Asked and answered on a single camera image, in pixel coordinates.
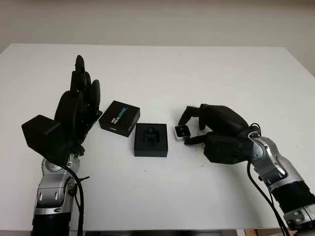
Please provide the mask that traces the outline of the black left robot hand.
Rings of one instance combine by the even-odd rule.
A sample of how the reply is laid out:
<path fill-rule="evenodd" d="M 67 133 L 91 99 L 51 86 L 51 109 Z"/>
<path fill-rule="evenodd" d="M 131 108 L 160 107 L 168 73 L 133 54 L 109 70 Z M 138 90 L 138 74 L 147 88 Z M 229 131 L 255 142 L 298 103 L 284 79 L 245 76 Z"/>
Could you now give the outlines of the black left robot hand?
<path fill-rule="evenodd" d="M 100 82 L 92 80 L 85 70 L 84 59 L 76 57 L 75 70 L 71 74 L 70 89 L 60 98 L 54 121 L 64 129 L 66 142 L 82 149 L 89 130 L 100 118 Z"/>

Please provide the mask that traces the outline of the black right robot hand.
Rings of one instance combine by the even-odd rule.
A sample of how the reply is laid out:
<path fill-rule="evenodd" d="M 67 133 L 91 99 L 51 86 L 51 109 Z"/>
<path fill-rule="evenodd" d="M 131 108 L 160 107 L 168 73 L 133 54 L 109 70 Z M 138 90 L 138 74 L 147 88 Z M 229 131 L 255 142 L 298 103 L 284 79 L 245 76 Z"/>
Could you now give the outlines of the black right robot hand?
<path fill-rule="evenodd" d="M 248 123 L 240 115 L 223 105 L 187 106 L 178 125 L 186 125 L 191 118 L 198 118 L 200 130 L 209 127 L 211 131 L 185 140 L 185 145 L 204 143 L 208 136 L 213 135 L 236 137 L 249 128 Z"/>

